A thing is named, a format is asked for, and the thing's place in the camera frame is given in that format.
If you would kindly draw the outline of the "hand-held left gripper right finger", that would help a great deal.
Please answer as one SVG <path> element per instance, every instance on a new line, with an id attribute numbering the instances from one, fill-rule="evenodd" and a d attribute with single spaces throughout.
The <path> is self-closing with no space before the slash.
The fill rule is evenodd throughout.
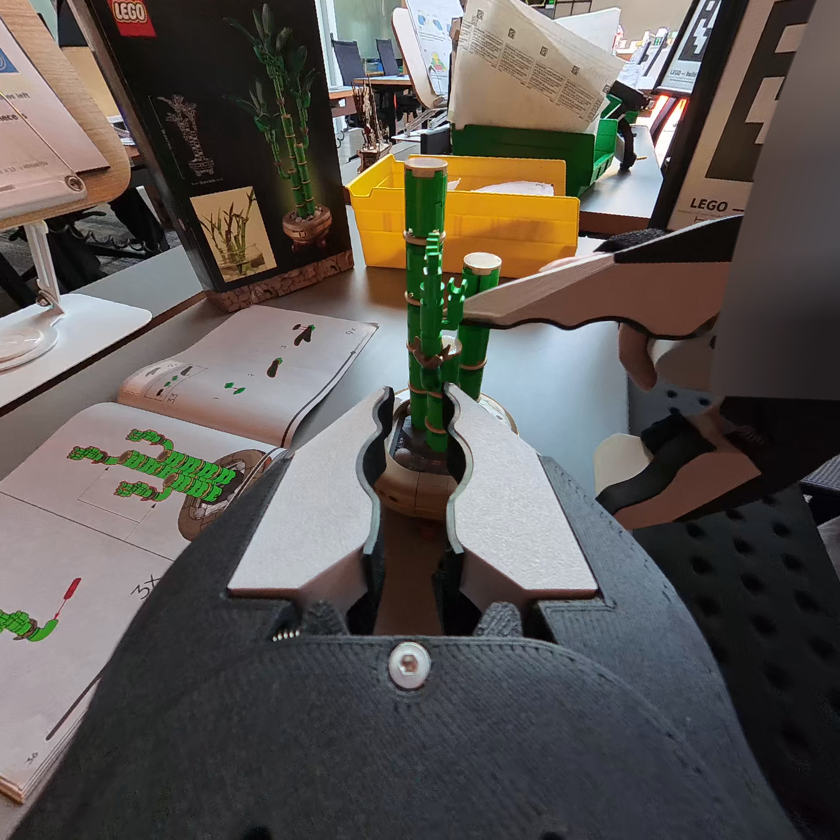
<path id="1" fill-rule="evenodd" d="M 482 611 L 592 599 L 598 585 L 538 452 L 455 384 L 444 392 L 465 455 L 446 515 L 451 546 L 465 555 L 459 590 Z"/>

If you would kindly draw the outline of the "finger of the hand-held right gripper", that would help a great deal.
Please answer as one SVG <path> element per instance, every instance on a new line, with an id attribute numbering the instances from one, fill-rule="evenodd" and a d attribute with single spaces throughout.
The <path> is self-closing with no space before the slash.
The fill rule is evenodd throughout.
<path id="1" fill-rule="evenodd" d="M 465 303 L 463 324 L 510 329 L 549 322 L 577 329 L 613 321 L 659 338 L 684 338 L 719 314 L 730 267 L 595 255 L 475 295 Z"/>

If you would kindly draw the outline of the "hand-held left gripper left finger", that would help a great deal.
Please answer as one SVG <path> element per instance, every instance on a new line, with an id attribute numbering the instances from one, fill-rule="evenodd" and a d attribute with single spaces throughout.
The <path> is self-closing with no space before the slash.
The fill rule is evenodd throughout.
<path id="1" fill-rule="evenodd" d="M 376 554 L 394 391 L 383 386 L 290 458 L 227 585 L 231 595 L 278 596 L 343 613 L 364 600 L 376 614 L 384 561 Z"/>

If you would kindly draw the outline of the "green lego bamboo branch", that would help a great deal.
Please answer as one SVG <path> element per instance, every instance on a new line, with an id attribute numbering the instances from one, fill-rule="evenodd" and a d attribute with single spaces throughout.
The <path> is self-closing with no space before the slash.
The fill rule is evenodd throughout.
<path id="1" fill-rule="evenodd" d="M 442 344 L 442 329 L 457 330 L 464 315 L 466 294 L 462 283 L 450 279 L 444 283 L 442 274 L 443 240 L 445 232 L 435 230 L 427 236 L 423 282 L 421 284 L 421 331 L 414 343 L 413 354 L 424 369 L 439 368 L 453 352 Z"/>

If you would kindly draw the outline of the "lego bamboo plant model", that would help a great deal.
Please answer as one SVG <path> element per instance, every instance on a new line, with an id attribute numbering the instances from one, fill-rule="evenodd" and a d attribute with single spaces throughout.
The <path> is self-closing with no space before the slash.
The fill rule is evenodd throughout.
<path id="1" fill-rule="evenodd" d="M 443 159 L 416 157 L 405 164 L 406 350 L 408 383 L 395 394 L 392 431 L 385 445 L 386 467 L 374 489 L 383 505 L 410 518 L 442 522 L 457 481 L 448 470 L 453 439 L 445 429 L 444 386 L 453 383 L 516 432 L 510 415 L 480 391 L 487 365 L 489 330 L 463 324 L 442 329 L 442 344 L 453 353 L 437 369 L 427 370 L 415 359 L 414 343 L 421 331 L 421 284 L 427 236 L 444 232 L 448 165 Z M 498 285 L 501 259 L 485 252 L 463 259 L 455 284 L 465 284 L 465 304 L 480 291 Z"/>

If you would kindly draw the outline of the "lego instruction booklet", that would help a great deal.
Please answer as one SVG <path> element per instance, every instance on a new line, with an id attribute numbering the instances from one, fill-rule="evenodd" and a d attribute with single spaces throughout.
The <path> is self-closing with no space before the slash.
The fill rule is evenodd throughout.
<path id="1" fill-rule="evenodd" d="M 284 453 L 376 328 L 240 311 L 2 480 L 3 794 L 31 794 L 170 563 Z"/>

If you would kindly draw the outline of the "black lego set box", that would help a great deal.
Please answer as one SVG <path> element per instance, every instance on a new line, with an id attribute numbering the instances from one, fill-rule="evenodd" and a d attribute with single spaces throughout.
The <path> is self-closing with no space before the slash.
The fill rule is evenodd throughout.
<path id="1" fill-rule="evenodd" d="M 314 2 L 70 4 L 220 308 L 353 267 Z"/>

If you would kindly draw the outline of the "person's right hand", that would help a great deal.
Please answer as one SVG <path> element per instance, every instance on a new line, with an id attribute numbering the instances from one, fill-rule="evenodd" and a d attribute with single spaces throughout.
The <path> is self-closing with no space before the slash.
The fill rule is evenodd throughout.
<path id="1" fill-rule="evenodd" d="M 650 392 L 656 385 L 658 374 L 648 344 L 650 336 L 629 324 L 619 325 L 618 357 L 629 378 L 643 392 Z"/>

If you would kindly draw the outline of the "yellow plastic bin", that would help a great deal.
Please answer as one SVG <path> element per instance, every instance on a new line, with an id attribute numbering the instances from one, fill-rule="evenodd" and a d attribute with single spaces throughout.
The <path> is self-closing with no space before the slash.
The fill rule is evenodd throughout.
<path id="1" fill-rule="evenodd" d="M 538 159 L 443 156 L 448 180 L 444 271 L 486 251 L 503 277 L 536 273 L 578 247 L 580 201 L 565 195 L 566 163 Z M 367 266 L 406 267 L 404 164 L 391 154 L 355 177 L 347 190 Z"/>

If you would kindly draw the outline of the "black perforated pad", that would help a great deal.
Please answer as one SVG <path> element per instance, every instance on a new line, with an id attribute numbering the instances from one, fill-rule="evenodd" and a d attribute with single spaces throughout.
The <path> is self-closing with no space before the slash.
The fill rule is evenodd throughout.
<path id="1" fill-rule="evenodd" d="M 839 587 L 799 486 L 633 536 L 700 626 L 798 829 L 838 838 Z"/>

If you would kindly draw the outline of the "green plastic bin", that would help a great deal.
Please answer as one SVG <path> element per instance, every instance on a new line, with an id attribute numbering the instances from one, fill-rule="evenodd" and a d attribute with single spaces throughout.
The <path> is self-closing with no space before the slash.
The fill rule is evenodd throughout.
<path id="1" fill-rule="evenodd" d="M 629 129 L 625 115 L 610 119 L 619 105 L 609 97 L 609 105 L 596 121 L 595 133 L 554 132 L 466 125 L 450 133 L 452 153 L 507 159 L 536 159 L 565 162 L 565 194 L 580 197 L 613 162 L 621 129 Z"/>

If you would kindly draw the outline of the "black framed tag sign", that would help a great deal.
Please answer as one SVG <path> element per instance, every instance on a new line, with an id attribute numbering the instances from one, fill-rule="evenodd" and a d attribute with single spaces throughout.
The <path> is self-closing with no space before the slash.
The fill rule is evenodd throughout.
<path id="1" fill-rule="evenodd" d="M 682 96 L 693 91 L 720 5 L 721 1 L 692 3 L 656 83 L 657 91 Z"/>
<path id="2" fill-rule="evenodd" d="M 743 214 L 813 1 L 723 1 L 675 131 L 651 228 Z"/>

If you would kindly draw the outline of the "white printed paper sheets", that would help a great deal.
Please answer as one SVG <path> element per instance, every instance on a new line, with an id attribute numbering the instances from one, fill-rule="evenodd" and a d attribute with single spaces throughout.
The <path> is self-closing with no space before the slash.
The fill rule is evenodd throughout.
<path id="1" fill-rule="evenodd" d="M 585 133 L 624 62 L 525 3 L 469 1 L 448 97 L 453 128 Z"/>

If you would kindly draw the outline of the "wooden model figure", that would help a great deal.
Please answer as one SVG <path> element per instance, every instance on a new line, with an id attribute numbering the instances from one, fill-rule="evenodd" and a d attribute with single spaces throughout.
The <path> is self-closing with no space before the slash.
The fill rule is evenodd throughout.
<path id="1" fill-rule="evenodd" d="M 363 141 L 358 152 L 359 173 L 363 173 L 382 157 L 388 155 L 392 144 L 377 112 L 371 79 L 365 77 L 354 80 L 352 89 L 356 115 L 360 118 L 363 132 Z"/>

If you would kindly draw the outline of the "laminated white sheet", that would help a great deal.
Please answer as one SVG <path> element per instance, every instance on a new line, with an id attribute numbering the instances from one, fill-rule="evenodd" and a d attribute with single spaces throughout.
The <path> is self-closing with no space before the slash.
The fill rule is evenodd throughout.
<path id="1" fill-rule="evenodd" d="M 79 172 L 106 159 L 1 23 L 1 218 L 87 196 Z"/>

